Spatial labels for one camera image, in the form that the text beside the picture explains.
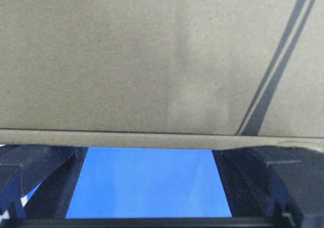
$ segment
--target blue panel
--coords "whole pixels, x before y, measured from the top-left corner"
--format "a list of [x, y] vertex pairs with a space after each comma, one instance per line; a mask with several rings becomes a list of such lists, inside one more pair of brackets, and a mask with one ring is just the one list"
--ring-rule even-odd
[[38, 189], [38, 187], [40, 186], [41, 184], [38, 184], [32, 191], [30, 191], [28, 194], [27, 194], [27, 200], [29, 200], [31, 198], [31, 196], [33, 196], [33, 194], [36, 192], [36, 190]]
[[211, 151], [90, 148], [67, 218], [230, 216]]

